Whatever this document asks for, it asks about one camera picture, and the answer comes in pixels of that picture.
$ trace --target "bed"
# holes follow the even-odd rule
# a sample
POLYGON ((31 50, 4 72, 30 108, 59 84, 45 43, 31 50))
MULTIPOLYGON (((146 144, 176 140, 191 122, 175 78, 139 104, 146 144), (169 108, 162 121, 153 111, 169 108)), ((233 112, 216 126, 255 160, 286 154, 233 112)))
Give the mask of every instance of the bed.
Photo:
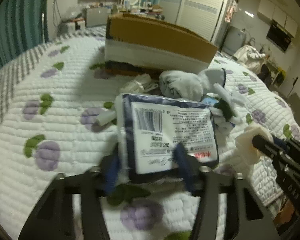
MULTIPOLYGON (((83 173, 112 152, 116 126, 96 127, 93 117, 113 102, 127 76, 111 76, 96 64, 103 62, 105 28, 72 34, 26 51, 0 70, 0 225, 13 240, 18 235, 49 182, 57 173, 83 173), (41 138, 36 149, 27 142, 41 138)), ((239 108, 242 124, 230 136, 216 132, 220 164, 232 166, 252 184, 274 218, 283 192, 275 182, 276 172, 265 156, 247 165, 235 151, 235 138, 250 122, 267 127, 274 135, 290 134, 300 141, 300 127, 285 101, 237 63, 215 56, 210 66, 226 69, 226 89, 244 95, 239 108)), ((185 192, 182 183, 138 185, 151 194, 134 203, 111 206, 101 199, 111 239, 164 239, 190 231, 198 198, 185 192)), ((226 199, 219 195, 217 239, 223 238, 226 199)), ((76 238, 83 239, 80 196, 74 196, 76 238)))

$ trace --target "barcode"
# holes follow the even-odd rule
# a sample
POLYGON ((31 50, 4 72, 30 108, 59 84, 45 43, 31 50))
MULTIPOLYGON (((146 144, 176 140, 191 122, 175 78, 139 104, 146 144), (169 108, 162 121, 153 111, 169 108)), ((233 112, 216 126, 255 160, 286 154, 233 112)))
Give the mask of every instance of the barcode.
POLYGON ((162 133, 162 111, 136 109, 138 129, 162 133))

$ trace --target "gray cloth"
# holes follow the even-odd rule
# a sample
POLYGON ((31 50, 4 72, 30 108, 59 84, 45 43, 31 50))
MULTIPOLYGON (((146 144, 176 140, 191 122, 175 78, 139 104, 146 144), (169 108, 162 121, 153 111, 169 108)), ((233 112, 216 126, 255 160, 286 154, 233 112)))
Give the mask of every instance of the gray cloth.
POLYGON ((222 68, 208 68, 198 75, 179 70, 164 71, 159 77, 160 91, 168 98, 201 101, 203 95, 216 93, 214 84, 225 85, 226 74, 222 68))

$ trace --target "cardboard box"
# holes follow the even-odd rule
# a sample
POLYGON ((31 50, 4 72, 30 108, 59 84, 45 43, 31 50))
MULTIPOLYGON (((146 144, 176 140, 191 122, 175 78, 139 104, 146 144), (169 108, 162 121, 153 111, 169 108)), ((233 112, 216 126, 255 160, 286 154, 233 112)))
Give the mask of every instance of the cardboard box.
POLYGON ((108 18, 106 63, 199 73, 209 66, 216 51, 206 39, 178 25, 131 14, 108 18))

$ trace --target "kitchen cabinet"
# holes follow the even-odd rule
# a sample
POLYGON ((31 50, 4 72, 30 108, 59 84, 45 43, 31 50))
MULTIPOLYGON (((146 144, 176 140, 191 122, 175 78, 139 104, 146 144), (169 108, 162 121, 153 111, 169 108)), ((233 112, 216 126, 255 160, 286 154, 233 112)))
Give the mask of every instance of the kitchen cabinet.
POLYGON ((294 19, 292 19, 289 15, 287 16, 286 25, 284 28, 290 33, 294 38, 297 35, 298 24, 294 19))
POLYGON ((259 18, 265 22, 271 22, 274 14, 274 8, 275 5, 269 0, 261 0, 258 9, 259 18))
POLYGON ((281 10, 278 6, 274 8, 273 19, 279 23, 282 27, 286 24, 287 14, 281 10))

